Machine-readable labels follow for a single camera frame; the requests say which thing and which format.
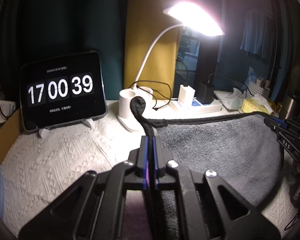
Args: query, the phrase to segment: blue edge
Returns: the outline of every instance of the blue edge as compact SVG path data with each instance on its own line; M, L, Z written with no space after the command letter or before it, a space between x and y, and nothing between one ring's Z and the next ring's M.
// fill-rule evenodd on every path
M158 177L158 160L157 160L157 148L155 147L155 137L152 138L153 140L153 155L154 155L154 176L157 179ZM155 181L155 189L158 189L158 183Z
M284 128L287 128L287 124L286 124L284 121L282 121L282 120L280 120L280 119L278 119L278 118L276 118L276 117L274 117L273 120L275 120L276 122L282 124L282 126L283 126Z
M148 137L146 137L146 142L145 142L145 150L144 150L144 159L143 159L143 189L146 189L146 184L147 184L147 161L148 161Z

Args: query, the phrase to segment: white basket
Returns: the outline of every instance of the white basket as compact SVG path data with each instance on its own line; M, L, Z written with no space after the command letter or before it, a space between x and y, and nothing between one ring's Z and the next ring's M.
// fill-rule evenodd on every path
M262 88L251 81L249 81L248 88L253 95L259 94L259 95L263 96L265 99L268 98L269 93L270 93L269 88ZM250 94L249 90L247 90L247 98L252 98L253 95Z

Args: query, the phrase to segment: gray fabric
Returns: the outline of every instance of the gray fabric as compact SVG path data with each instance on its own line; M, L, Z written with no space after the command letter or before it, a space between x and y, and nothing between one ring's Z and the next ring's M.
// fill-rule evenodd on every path
M206 124L179 124L154 129L175 160L194 171L208 169L220 176L249 203L257 206L270 193L282 168L276 134L261 115ZM170 239L178 236L173 192L162 194Z

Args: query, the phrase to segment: black clamp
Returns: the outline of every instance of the black clamp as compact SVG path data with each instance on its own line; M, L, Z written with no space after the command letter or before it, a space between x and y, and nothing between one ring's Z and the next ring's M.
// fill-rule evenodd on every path
M176 192L181 239L281 239L277 228L217 172L191 171L173 160L158 137L151 139L155 170L149 175L154 175L156 192ZM147 150L148 137L143 136L140 148L131 151L127 161L103 173L84 173L21 229L19 240L121 239L126 191L149 189ZM201 201L197 192L203 193Z
M153 138L156 188L174 190L181 239L276 240L277 228L213 170L191 171ZM201 203L198 193L202 193Z
M277 141L291 157L300 163L300 123L265 117L264 123L277 134Z

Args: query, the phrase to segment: tablet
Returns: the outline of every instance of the tablet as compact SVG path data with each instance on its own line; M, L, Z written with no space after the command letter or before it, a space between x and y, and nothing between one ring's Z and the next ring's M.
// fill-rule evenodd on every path
M90 51L23 65L20 105L26 131L103 117L107 106L99 54Z

